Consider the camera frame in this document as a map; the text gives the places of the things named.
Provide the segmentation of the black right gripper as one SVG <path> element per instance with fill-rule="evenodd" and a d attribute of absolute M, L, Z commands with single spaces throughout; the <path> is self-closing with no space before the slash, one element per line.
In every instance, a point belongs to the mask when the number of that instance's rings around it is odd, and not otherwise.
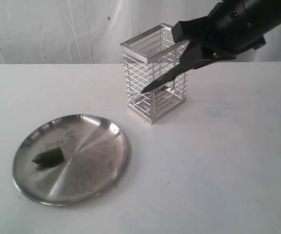
<path fill-rule="evenodd" d="M 265 45 L 264 33 L 254 31 L 245 3 L 224 0 L 205 17 L 175 24 L 174 42 L 189 41 L 180 57 L 180 73 L 234 60 L 239 54 Z"/>

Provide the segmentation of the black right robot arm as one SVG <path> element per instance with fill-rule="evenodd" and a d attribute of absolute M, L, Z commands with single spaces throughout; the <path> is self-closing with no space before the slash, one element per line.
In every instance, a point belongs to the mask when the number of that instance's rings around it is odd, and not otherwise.
<path fill-rule="evenodd" d="M 172 28 L 175 43 L 188 40 L 174 73 L 234 60 L 266 44 L 264 34 L 281 24 L 281 0 L 223 0 L 201 18 L 179 21 Z"/>

